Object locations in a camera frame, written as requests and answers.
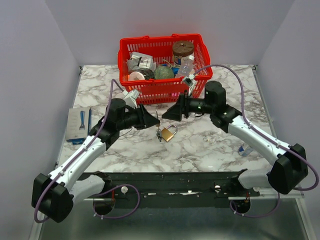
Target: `brass padlock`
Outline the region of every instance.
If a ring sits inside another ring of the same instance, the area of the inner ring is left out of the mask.
[[[169,128],[175,128],[175,132],[169,131]],[[178,127],[176,125],[169,125],[166,128],[162,129],[161,135],[166,142],[169,142],[177,132],[178,132]]]

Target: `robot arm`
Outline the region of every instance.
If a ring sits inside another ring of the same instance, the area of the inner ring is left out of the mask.
[[[110,187],[110,179],[101,172],[94,173],[85,180],[77,180],[87,167],[119,138],[121,130],[130,127],[142,130],[160,123],[142,104],[138,108],[132,108],[119,98],[112,99],[105,124],[96,136],[103,118],[92,128],[81,147],[65,163],[48,176],[40,173],[34,179],[31,205],[35,208],[45,188],[52,184],[44,195],[39,210],[57,223],[68,216],[74,204]],[[87,147],[95,136],[94,142]]]
[[[189,81],[189,85],[192,86],[193,80],[189,79]],[[247,125],[242,113],[226,103],[226,90],[221,83],[217,81],[207,82],[203,99],[190,97],[190,92],[180,94],[177,103],[169,108],[162,115],[162,118],[181,121],[182,115],[188,118],[190,113],[209,114],[216,127],[248,143],[270,163],[270,168],[245,170],[239,175],[238,181],[245,189],[272,187],[279,193],[288,194],[308,175],[308,166],[305,163],[253,131],[251,127],[254,125],[251,122],[251,125]],[[303,158],[306,157],[305,149],[299,144],[290,146],[258,127],[254,126],[254,128],[277,142],[278,145],[288,147]]]

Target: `bolt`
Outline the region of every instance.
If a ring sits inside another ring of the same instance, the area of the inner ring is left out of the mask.
[[[121,188],[121,192],[122,192],[123,194],[126,194],[126,193],[128,192],[128,188],[127,188],[126,186],[123,186],[123,187]]]

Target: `white wall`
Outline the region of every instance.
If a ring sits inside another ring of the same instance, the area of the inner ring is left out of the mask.
[[[119,40],[200,33],[212,63],[257,64],[294,0],[46,0],[76,60],[115,64]]]
[[[258,65],[258,77],[280,139],[305,147],[320,171],[320,1],[296,0]],[[307,187],[314,175],[303,181]],[[305,192],[320,239],[320,187]]]
[[[29,238],[33,180],[54,168],[78,75],[44,0],[1,1],[1,240]]]

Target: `plastic bottle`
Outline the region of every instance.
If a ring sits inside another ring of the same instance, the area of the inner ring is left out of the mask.
[[[178,70],[178,73],[175,76],[175,78],[178,79],[180,77],[189,76],[191,71],[194,69],[194,60],[195,60],[194,56],[192,55],[188,56],[188,58],[180,66],[180,69]]]
[[[248,156],[254,149],[245,142],[239,147],[238,153],[242,157]]]

